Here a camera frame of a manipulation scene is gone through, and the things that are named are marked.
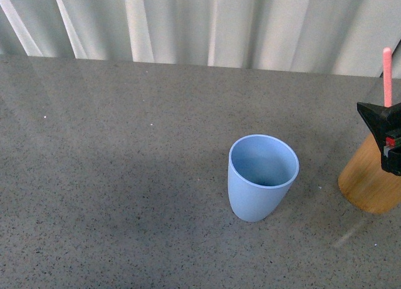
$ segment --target pink stick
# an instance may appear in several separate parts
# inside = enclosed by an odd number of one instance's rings
[[[384,106],[392,105],[392,76],[391,76],[391,49],[383,50],[383,84],[384,84]]]

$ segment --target plastic cup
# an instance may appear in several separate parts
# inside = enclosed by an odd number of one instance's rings
[[[228,196],[234,214],[256,222],[274,211],[293,184],[299,161],[289,145],[275,137],[253,134],[232,145]]]

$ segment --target gray countertop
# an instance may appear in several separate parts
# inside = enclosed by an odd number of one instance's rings
[[[393,83],[401,101],[401,81]],[[0,56],[0,288],[400,288],[401,206],[337,177],[382,79]],[[227,160],[273,135],[300,172],[278,208],[231,211]]]

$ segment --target wooden block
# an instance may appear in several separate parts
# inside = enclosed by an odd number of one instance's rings
[[[401,201],[401,177],[382,170],[381,155],[370,134],[338,178],[343,195],[356,207],[385,213]]]

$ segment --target white curtain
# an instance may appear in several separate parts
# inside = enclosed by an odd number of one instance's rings
[[[0,0],[0,54],[380,76],[401,0]],[[401,78],[401,51],[393,54]]]

